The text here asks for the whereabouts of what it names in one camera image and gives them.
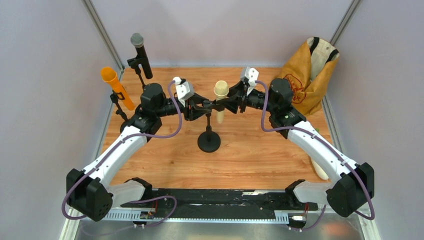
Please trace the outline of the cream microphone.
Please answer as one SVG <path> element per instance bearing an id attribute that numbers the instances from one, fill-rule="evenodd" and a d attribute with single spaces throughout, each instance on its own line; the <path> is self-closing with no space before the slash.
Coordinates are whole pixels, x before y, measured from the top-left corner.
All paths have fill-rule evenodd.
<path id="1" fill-rule="evenodd" d="M 222 100 L 224 98 L 227 97 L 228 93 L 229 93 L 229 86 L 228 83 L 224 80 L 219 80 L 216 82 L 213 92 L 215 94 L 215 99 L 218 100 Z M 221 111 L 216 111 L 216 121 L 219 124 L 222 124 L 224 121 L 224 117 L 225 117 L 225 111 L 221 110 Z"/>

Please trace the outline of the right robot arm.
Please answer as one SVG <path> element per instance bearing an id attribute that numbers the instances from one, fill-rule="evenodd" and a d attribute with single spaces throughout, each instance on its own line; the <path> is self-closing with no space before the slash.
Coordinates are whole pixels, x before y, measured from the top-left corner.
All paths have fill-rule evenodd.
<path id="1" fill-rule="evenodd" d="M 262 122 L 269 112 L 268 131 L 278 132 L 300 147 L 330 180 L 327 183 L 295 181 L 286 188 L 286 205 L 291 209 L 298 209 L 304 203 L 330 205 L 342 217 L 356 213 L 373 220 L 374 169 L 366 162 L 358 164 L 322 138 L 293 107 L 293 91 L 287 79 L 275 78 L 265 87 L 265 92 L 255 89 L 258 83 L 247 78 L 232 87 L 226 82 L 217 83 L 216 102 L 235 114 L 242 113 L 246 107 L 262 110 Z"/>

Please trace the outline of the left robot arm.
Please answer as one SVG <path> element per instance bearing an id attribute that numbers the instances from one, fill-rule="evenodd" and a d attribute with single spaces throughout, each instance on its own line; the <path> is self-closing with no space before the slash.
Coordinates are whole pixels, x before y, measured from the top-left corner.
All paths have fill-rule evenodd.
<path id="1" fill-rule="evenodd" d="M 66 195 L 61 204 L 64 217 L 69 206 L 82 215 L 98 222 L 116 207 L 137 203 L 147 207 L 153 193 L 144 180 L 135 177 L 125 183 L 111 185 L 111 181 L 130 157 L 151 139 L 169 139 L 179 133 L 183 121 L 194 121 L 211 113 L 215 101 L 198 95 L 193 86 L 183 78 L 172 80 L 167 90 L 175 86 L 176 96 L 167 97 L 162 86 L 150 83 L 144 86 L 141 103 L 134 115 L 127 119 L 119 137 L 98 158 L 82 170 L 72 169 L 66 176 Z"/>

